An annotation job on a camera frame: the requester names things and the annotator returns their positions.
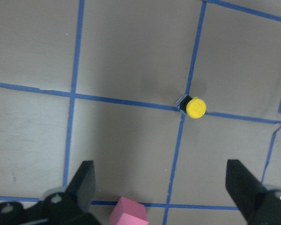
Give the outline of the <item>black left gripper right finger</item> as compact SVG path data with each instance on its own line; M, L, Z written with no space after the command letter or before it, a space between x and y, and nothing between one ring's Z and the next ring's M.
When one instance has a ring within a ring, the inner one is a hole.
M225 187L248 225L281 225L281 188L262 184L238 159L227 160Z

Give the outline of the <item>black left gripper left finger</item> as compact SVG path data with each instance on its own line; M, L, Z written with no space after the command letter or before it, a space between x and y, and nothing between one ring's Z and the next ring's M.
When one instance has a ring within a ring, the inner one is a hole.
M89 213L94 193L94 161L83 161L66 188L50 190L33 206L1 202L0 225L99 225Z

